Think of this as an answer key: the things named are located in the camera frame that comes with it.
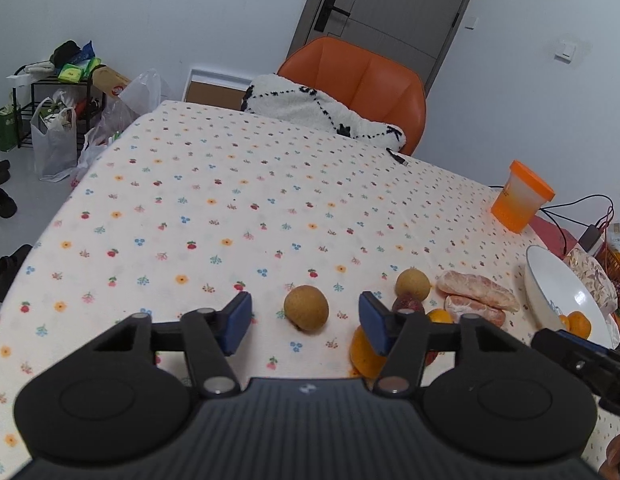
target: orange cup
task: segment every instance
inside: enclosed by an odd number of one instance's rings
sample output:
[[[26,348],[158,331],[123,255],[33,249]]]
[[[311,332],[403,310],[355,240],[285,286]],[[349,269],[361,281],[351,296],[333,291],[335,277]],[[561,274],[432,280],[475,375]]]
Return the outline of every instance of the orange cup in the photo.
[[[507,229],[520,233],[539,208],[554,198],[554,190],[530,168],[514,160],[510,178],[491,212]]]

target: cable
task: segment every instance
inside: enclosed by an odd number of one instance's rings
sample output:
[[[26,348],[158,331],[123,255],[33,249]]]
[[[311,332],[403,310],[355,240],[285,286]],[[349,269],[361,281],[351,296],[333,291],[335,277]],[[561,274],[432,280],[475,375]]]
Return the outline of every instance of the cable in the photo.
[[[556,228],[559,229],[559,232],[561,233],[561,236],[564,238],[564,256],[567,254],[568,252],[568,240],[565,239],[565,233],[564,230],[561,229],[561,226],[559,224],[557,224],[556,220],[550,216],[550,213],[548,211],[546,211],[545,209],[540,209],[540,211],[546,215],[549,219],[552,220],[552,223],[554,225],[556,225]]]
[[[590,227],[588,224],[584,224],[583,222],[579,222],[578,220],[572,219],[572,218],[568,218],[567,216],[563,216],[560,215],[559,213],[554,213],[552,211],[547,211],[545,207],[540,207],[539,209],[541,209],[541,211],[545,212],[546,214],[551,214],[553,216],[559,217],[559,218],[563,218],[564,220],[567,220],[568,222],[572,222],[574,224],[579,224],[582,225],[584,227]]]
[[[492,189],[501,189],[503,188],[503,186],[490,186]],[[544,215],[546,215],[549,219],[551,219],[552,223],[554,225],[556,225],[557,229],[559,229],[559,232],[561,233],[562,238],[564,239],[564,256],[568,251],[568,241],[565,238],[565,233],[564,230],[561,229],[561,226],[556,222],[556,220],[554,219],[554,217],[556,216],[557,218],[562,218],[564,220],[567,220],[568,222],[573,222],[575,224],[584,226],[584,227],[589,227],[588,224],[584,224],[583,222],[579,222],[578,220],[574,220],[572,218],[568,218],[567,216],[563,216],[560,215],[559,213],[555,213],[553,211],[550,211],[550,209],[555,209],[557,207],[566,207],[566,206],[570,206],[570,205],[575,205],[578,204],[579,202],[583,202],[584,200],[587,200],[589,198],[595,198],[595,197],[602,197],[602,198],[607,198],[610,201],[610,205],[608,206],[608,211],[606,212],[605,215],[603,215],[599,220],[597,220],[597,223],[595,224],[595,227],[597,227],[597,229],[599,229],[600,232],[604,233],[604,236],[607,234],[607,229],[608,226],[610,225],[610,222],[612,222],[612,219],[615,217],[615,203],[612,202],[612,199],[608,196],[608,195],[604,195],[604,194],[600,194],[600,193],[594,193],[588,196],[584,196],[583,198],[580,198],[578,200],[574,200],[573,202],[567,202],[565,204],[555,204],[555,205],[549,205],[546,207],[540,207],[539,211],[541,211]]]
[[[574,202],[568,202],[568,203],[565,203],[565,204],[557,204],[557,205],[549,205],[549,206],[546,206],[546,209],[554,209],[555,207],[565,207],[567,205],[575,205],[575,204],[578,204],[579,202],[583,202],[584,200],[587,200],[589,198],[594,198],[596,196],[600,196],[602,198],[607,198],[608,200],[610,200],[610,205],[612,206],[612,208],[613,209],[615,208],[615,203],[612,202],[612,199],[608,195],[602,195],[602,194],[599,194],[599,193],[595,193],[595,194],[592,194],[592,195],[584,196],[583,198],[575,200]]]

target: white plastic bag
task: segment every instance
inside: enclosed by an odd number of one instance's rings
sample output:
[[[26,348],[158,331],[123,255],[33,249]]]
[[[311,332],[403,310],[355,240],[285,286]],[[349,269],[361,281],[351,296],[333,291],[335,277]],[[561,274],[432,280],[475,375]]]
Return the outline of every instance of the white plastic bag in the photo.
[[[118,99],[108,99],[98,124],[85,136],[78,164],[72,170],[70,185],[78,186],[94,161],[139,116],[153,112],[169,98],[170,87],[159,73],[152,69],[143,72],[126,86]]]
[[[53,103],[44,99],[32,116],[32,146],[34,148],[34,172],[44,182],[59,182],[76,166],[76,112],[65,108],[47,125],[43,133],[39,129],[41,108]],[[61,116],[69,113],[70,124],[64,125]]]
[[[118,98],[141,116],[153,112],[165,99],[170,99],[170,87],[152,68],[133,79]]]
[[[85,143],[83,144],[83,149],[80,152],[78,157],[78,164],[76,168],[72,170],[70,174],[70,186],[77,187],[80,180],[88,173],[90,166],[97,160],[101,153],[107,150],[109,143],[100,144],[96,140],[96,136],[99,134],[97,127],[92,128],[85,135]]]
[[[52,95],[52,99],[61,102],[67,107],[74,108],[78,103],[85,99],[85,92],[81,91],[80,86],[65,86],[59,88]]]

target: blue gripper pad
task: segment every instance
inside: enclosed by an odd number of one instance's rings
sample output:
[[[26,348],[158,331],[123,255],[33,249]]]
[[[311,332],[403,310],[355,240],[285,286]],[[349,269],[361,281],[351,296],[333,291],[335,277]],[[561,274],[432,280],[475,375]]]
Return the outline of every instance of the blue gripper pad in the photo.
[[[227,315],[227,325],[216,335],[216,342],[223,354],[229,356],[236,352],[252,322],[252,296],[240,292],[221,312]]]
[[[390,315],[390,311],[383,303],[370,292],[361,293],[359,296],[359,322],[375,352],[386,356],[392,350],[395,338],[391,338],[387,334],[384,314]]]

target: table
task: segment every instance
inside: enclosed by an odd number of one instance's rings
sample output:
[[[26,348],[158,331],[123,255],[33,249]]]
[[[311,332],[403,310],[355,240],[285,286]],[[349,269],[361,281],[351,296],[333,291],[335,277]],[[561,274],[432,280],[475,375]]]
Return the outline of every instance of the table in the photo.
[[[524,305],[504,330],[529,342],[522,264],[530,228],[507,232],[489,213],[495,192],[341,136],[258,116],[164,102],[140,118],[74,190],[31,251],[0,311],[0,478],[27,459],[12,404],[34,375],[133,312],[155,321],[253,296],[254,318],[235,373],[344,377],[359,325],[357,298],[391,305],[394,282],[414,266],[477,272]],[[330,303],[316,334],[296,330],[283,298],[311,284]],[[436,291],[426,310],[443,307]],[[183,356],[159,366],[188,381]],[[452,366],[439,356],[429,383]],[[600,413],[584,454],[604,459],[620,420]]]

